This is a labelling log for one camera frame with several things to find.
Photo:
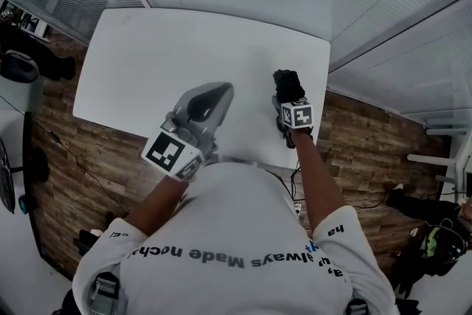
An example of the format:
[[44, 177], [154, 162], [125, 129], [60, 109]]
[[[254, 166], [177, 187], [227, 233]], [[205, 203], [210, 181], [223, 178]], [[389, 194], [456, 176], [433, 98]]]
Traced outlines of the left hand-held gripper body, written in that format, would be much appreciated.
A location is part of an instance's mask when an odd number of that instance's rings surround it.
[[218, 149], [215, 132], [234, 97], [228, 82], [206, 83], [186, 91], [148, 138], [142, 158], [177, 181], [188, 180]]

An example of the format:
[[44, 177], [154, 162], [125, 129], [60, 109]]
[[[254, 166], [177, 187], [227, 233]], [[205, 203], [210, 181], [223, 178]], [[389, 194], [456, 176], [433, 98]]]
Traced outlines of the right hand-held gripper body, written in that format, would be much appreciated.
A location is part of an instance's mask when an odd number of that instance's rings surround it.
[[306, 98], [297, 101], [281, 103], [274, 95], [272, 103], [277, 111], [276, 126], [282, 134], [287, 148], [295, 148], [292, 131], [302, 131], [311, 138], [313, 130], [313, 106]]

